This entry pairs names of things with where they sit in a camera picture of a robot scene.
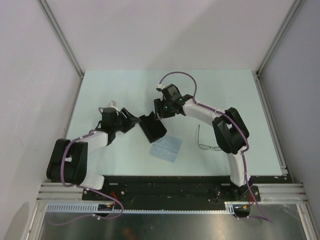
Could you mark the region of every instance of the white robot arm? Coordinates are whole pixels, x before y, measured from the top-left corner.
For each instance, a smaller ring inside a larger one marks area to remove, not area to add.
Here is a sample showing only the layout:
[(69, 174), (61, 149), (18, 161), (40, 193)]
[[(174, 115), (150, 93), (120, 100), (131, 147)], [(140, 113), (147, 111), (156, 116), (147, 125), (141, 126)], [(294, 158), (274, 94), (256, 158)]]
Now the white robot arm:
[[(221, 117), (219, 114), (210, 111), (202, 106), (196, 105), (192, 99), (189, 99), (183, 105), (183, 111), (186, 116), (194, 117), (199, 119), (200, 121), (209, 124), (211, 127), (213, 125), (213, 121), (215, 118)], [(245, 169), (244, 163), (241, 157), (241, 151), (246, 148), (243, 146), (238, 150), (236, 154), (226, 153), (230, 166), (230, 180), (238, 187), (241, 187), (246, 184), (245, 181)]]
[[(228, 127), (231, 124), (228, 119), (221, 116), (221, 114), (196, 104), (193, 96), (188, 94), (182, 96), (178, 88), (173, 84), (168, 86), (159, 85), (157, 90), (162, 92), (162, 96), (154, 100), (156, 117), (158, 119), (165, 119), (173, 117), (175, 114), (182, 114), (199, 119), (212, 126), (219, 147), (227, 155), (231, 182), (238, 187), (244, 186), (246, 184), (245, 169), (241, 154), (246, 148), (246, 144), (235, 127)], [(248, 138), (249, 132), (238, 111), (235, 108), (230, 108), (223, 112), (236, 122), (244, 136)]]
[(105, 177), (87, 170), (88, 154), (110, 145), (116, 138), (116, 132), (126, 133), (141, 120), (125, 108), (117, 109), (114, 101), (102, 109), (101, 116), (102, 120), (89, 134), (72, 141), (61, 138), (55, 142), (46, 170), (48, 179), (95, 190), (103, 187)]

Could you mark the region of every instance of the table surface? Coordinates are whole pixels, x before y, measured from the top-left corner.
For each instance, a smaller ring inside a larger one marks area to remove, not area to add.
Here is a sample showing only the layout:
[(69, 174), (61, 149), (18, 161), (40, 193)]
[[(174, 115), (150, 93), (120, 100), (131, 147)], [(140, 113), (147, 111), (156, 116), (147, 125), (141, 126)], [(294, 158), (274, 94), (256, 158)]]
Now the table surface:
[[(94, 129), (101, 114), (98, 107), (111, 101), (139, 117), (154, 111), (153, 100), (160, 97), (156, 87), (168, 70), (87, 71), (81, 85), (67, 137), (76, 138)], [(249, 69), (186, 70), (197, 81), (198, 101), (219, 109), (236, 108), (246, 124), (250, 150), (248, 171), (254, 176), (280, 176), (281, 169), (264, 111)], [(163, 85), (175, 84), (182, 95), (194, 92), (187, 76), (168, 76)], [(216, 146), (212, 126), (183, 115), (163, 119), (167, 134), (182, 140), (178, 156), (169, 162), (149, 154), (149, 143), (139, 125), (126, 134), (118, 132), (111, 145), (88, 156), (88, 169), (103, 175), (129, 176), (223, 176), (230, 174), (222, 151), (203, 150), (199, 143)]]

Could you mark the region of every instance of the gray wall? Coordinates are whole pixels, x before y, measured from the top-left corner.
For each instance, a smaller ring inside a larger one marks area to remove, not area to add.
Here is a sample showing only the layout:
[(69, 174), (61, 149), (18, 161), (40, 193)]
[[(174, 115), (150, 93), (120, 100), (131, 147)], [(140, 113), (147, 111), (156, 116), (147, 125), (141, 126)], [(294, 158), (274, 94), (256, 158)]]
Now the gray wall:
[(320, 1), (306, 0), (262, 81), (287, 164), (320, 225)]
[(79, 77), (36, 0), (0, 7), (0, 239), (18, 240)]
[(257, 69), (293, 1), (47, 2), (88, 71)]

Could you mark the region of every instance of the glasses lens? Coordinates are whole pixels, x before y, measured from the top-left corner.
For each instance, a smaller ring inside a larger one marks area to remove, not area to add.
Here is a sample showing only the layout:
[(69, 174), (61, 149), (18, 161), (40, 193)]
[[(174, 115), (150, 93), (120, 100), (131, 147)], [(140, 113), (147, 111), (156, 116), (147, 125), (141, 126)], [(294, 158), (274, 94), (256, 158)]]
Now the glasses lens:
[(209, 150), (211, 148), (210, 146), (203, 145), (203, 144), (199, 144), (198, 146), (199, 146), (199, 148), (201, 148), (203, 150)]

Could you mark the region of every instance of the purple cable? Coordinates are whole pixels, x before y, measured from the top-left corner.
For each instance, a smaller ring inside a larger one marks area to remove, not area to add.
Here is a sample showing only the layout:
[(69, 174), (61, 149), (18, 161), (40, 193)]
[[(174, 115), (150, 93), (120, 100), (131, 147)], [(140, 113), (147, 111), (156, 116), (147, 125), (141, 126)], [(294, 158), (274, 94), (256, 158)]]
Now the purple cable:
[(214, 108), (212, 108), (212, 107), (210, 107), (210, 106), (207, 106), (207, 105), (205, 105), (205, 104), (202, 104), (202, 103), (199, 103), (199, 102), (196, 101), (196, 93), (197, 93), (198, 85), (197, 85), (197, 82), (196, 82), (196, 80), (194, 79), (194, 77), (191, 76), (190, 74), (188, 74), (188, 73), (186, 73), (186, 72), (183, 72), (183, 71), (173, 71), (173, 72), (169, 72), (169, 73), (167, 73), (167, 74), (160, 80), (159, 84), (161, 84), (161, 83), (163, 82), (163, 80), (164, 80), (167, 76), (169, 76), (169, 75), (171, 75), (171, 74), (183, 74), (183, 75), (187, 75), (189, 78), (191, 78), (191, 79), (193, 80), (193, 82), (194, 82), (193, 102), (194, 102), (196, 105), (199, 105), (200, 107), (203, 107), (203, 108), (205, 108), (205, 109), (208, 109), (208, 110), (210, 110), (210, 111), (213, 111), (214, 113), (218, 113), (218, 114), (224, 116), (225, 118), (227, 118), (227, 119), (231, 122), (231, 124), (232, 124), (232, 125), (236, 128), (236, 130), (240, 133), (240, 135), (241, 135), (241, 137), (243, 138), (244, 143), (245, 143), (245, 145), (246, 145), (246, 148), (245, 148), (243, 151), (241, 151), (241, 156), (242, 156), (242, 160), (243, 160), (245, 183), (246, 183), (246, 186), (247, 186), (247, 188), (248, 188), (248, 190), (249, 190), (249, 192), (250, 192), (250, 194), (251, 194), (251, 196), (252, 196), (252, 198), (253, 198), (256, 206), (258, 207), (258, 209), (260, 210), (260, 212), (261, 212), (262, 215), (264, 216), (264, 217), (262, 217), (262, 216), (252, 216), (251, 218), (264, 219), (264, 220), (269, 221), (270, 223), (273, 223), (273, 221), (266, 215), (266, 213), (263, 211), (263, 209), (261, 208), (261, 206), (258, 204), (258, 201), (256, 200), (256, 197), (255, 197), (254, 193), (252, 192), (251, 187), (250, 187), (250, 185), (249, 185), (249, 181), (248, 181), (248, 177), (247, 177), (247, 162), (246, 162), (246, 157), (245, 157), (244, 153), (247, 152), (250, 147), (249, 147), (248, 140), (247, 140), (246, 136), (244, 135), (244, 133), (241, 131), (241, 129), (239, 128), (239, 126), (238, 126), (227, 114), (225, 114), (224, 112), (221, 112), (221, 111), (219, 111), (219, 110), (217, 110), (217, 109), (214, 109)]
[[(83, 138), (87, 138), (87, 137), (90, 137), (92, 135), (94, 135), (95, 132), (94, 131), (90, 131), (89, 134), (86, 134), (84, 136), (81, 136), (81, 137), (78, 137), (76, 139), (73, 139), (72, 141), (69, 142), (69, 144), (66, 146), (65, 150), (64, 150), (64, 153), (62, 155), (62, 160), (61, 160), (61, 168), (60, 168), (60, 178), (61, 178), (61, 183), (63, 184), (63, 186), (65, 187), (73, 187), (73, 186), (76, 186), (77, 188), (80, 188), (80, 189), (84, 189), (84, 190), (87, 190), (87, 191), (91, 191), (91, 192), (94, 192), (96, 194), (99, 194), (105, 198), (108, 198), (112, 201), (115, 201), (116, 203), (119, 204), (119, 206), (121, 207), (121, 211), (119, 214), (115, 215), (115, 216), (110, 216), (110, 217), (106, 217), (106, 216), (97, 216), (98, 219), (105, 219), (105, 220), (109, 220), (109, 219), (115, 219), (117, 217), (119, 217), (123, 212), (124, 212), (124, 206), (122, 205), (122, 203), (118, 200), (118, 199), (115, 199), (107, 194), (104, 194), (103, 192), (100, 192), (98, 190), (95, 190), (95, 189), (92, 189), (92, 188), (89, 188), (89, 187), (84, 187), (84, 186), (79, 186), (79, 185), (74, 185), (74, 184), (66, 184), (65, 182), (65, 175), (64, 175), (64, 170), (65, 170), (65, 163), (66, 163), (66, 157), (67, 157), (67, 154), (68, 154), (68, 151), (70, 149), (70, 147), (72, 146), (72, 144), (74, 144), (75, 142), (83, 139)], [(94, 216), (92, 214), (85, 214), (85, 215), (81, 215), (79, 217), (76, 217), (75, 219), (72, 219), (70, 221), (67, 221), (67, 222), (63, 222), (63, 223), (54, 223), (54, 222), (51, 222), (49, 217), (47, 216), (46, 219), (48, 221), (49, 224), (53, 225), (53, 226), (64, 226), (64, 225), (68, 225), (70, 223), (73, 223), (79, 219), (82, 219), (82, 218), (85, 218), (85, 217), (90, 217), (90, 216)]]
[(262, 220), (266, 220), (269, 221), (267, 218), (263, 217), (263, 216), (244, 216), (244, 217), (238, 217), (236, 213), (234, 213), (234, 216), (236, 217), (237, 220), (239, 219), (262, 219)]

